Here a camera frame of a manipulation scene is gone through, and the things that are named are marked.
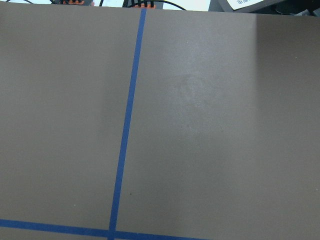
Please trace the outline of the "brown paper table mat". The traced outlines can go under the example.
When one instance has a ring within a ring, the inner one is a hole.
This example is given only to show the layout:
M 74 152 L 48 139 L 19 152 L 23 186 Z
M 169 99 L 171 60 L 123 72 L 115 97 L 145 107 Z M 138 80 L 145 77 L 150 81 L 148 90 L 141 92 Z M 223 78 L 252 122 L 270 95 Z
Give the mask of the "brown paper table mat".
M 0 237 L 319 239 L 319 18 L 2 2 Z

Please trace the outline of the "orange black connector box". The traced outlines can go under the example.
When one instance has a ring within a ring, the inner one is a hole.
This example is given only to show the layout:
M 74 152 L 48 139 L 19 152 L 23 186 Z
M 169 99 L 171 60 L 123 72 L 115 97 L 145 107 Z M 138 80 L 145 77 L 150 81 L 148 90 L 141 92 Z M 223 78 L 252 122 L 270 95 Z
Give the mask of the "orange black connector box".
M 56 0 L 57 4 L 61 5 L 78 5 L 78 6 L 94 6 L 93 0 Z

